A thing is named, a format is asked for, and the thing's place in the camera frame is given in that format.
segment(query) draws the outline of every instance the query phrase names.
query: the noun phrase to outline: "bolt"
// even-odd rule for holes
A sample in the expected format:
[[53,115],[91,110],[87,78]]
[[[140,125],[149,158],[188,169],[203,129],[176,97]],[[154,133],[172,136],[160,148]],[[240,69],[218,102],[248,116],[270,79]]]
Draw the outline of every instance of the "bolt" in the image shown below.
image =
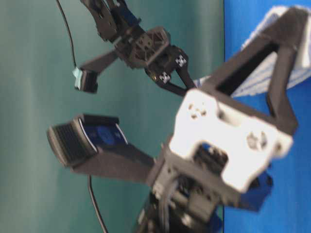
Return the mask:
[[253,150],[263,150],[267,145],[267,137],[264,132],[261,132],[260,135],[256,135],[256,133],[251,132],[247,136],[246,140],[249,148]]
[[151,76],[151,79],[152,79],[153,81],[156,81],[156,75],[153,74],[153,75]]

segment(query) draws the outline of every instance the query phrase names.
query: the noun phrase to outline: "black cable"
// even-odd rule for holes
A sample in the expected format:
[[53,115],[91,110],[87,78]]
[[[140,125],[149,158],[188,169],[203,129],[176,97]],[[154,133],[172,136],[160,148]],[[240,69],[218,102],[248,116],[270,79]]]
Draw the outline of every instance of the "black cable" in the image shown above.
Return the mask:
[[69,29],[69,25],[68,25],[68,22],[67,22],[67,19],[66,19],[65,13],[64,13],[64,11],[63,11],[63,8],[62,8],[62,6],[61,6],[61,5],[60,5],[60,3],[59,3],[59,0],[56,0],[56,3],[57,3],[57,6],[58,6],[58,8],[59,8],[60,12],[62,13],[62,16],[63,16],[64,22],[65,22],[65,26],[66,26],[66,29],[67,29],[67,32],[68,32],[68,35],[69,35],[70,46],[71,46],[71,55],[72,55],[73,65],[74,65],[74,67],[77,67],[77,64],[76,64],[76,59],[75,59],[75,57],[74,57],[73,41],[72,41],[72,37],[71,37],[71,33],[70,33],[70,29]]
[[91,195],[91,200],[92,200],[95,212],[96,212],[96,216],[99,220],[99,223],[101,224],[103,233],[108,233],[107,227],[104,224],[101,212],[99,211],[97,202],[96,202],[95,197],[94,197],[93,188],[92,188],[92,177],[90,175],[88,176],[88,191],[89,191],[89,194]]

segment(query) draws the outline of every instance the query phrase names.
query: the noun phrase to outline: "green backdrop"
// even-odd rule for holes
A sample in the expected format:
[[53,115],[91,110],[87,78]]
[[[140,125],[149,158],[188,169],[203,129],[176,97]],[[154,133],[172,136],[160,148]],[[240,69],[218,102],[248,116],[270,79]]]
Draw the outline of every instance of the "green backdrop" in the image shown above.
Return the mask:
[[[61,2],[78,64],[112,48],[80,1]],[[190,57],[192,78],[223,62],[222,0],[127,2],[144,29],[160,25],[170,32],[172,44]],[[79,113],[118,116],[128,140],[157,156],[182,99],[121,61],[100,76],[97,95],[75,91],[69,39],[54,0],[1,0],[0,53],[0,232],[101,232],[86,177],[61,167],[46,129]],[[130,232],[148,188],[95,178],[93,189],[110,232]]]

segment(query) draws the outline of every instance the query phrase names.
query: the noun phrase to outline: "white cloth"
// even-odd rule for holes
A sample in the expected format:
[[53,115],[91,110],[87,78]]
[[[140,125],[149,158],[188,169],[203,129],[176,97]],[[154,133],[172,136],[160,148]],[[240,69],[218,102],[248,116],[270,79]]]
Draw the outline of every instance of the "white cloth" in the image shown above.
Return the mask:
[[[311,9],[296,6],[309,11],[308,22],[303,35],[302,43],[297,54],[295,67],[290,76],[287,88],[291,88],[311,76]],[[275,22],[281,15],[288,10],[285,6],[273,7],[264,17],[263,21],[251,33],[249,38],[242,45],[245,48],[261,31],[268,25]],[[232,94],[233,97],[256,95],[264,93],[268,90],[269,82],[272,76],[272,71],[275,65],[277,54],[271,53],[239,86]],[[204,80],[209,76],[195,80],[197,86],[201,86]]]

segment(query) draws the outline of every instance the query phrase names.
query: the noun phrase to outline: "white plastic mount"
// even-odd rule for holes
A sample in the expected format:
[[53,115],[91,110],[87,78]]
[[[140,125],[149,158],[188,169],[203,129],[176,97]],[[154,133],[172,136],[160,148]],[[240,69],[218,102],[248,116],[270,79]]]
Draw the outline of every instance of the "white plastic mount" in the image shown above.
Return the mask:
[[223,181],[246,192],[273,158],[285,156],[293,138],[255,116],[249,116],[198,89],[187,92],[176,115],[169,147],[191,160],[202,143],[225,152]]

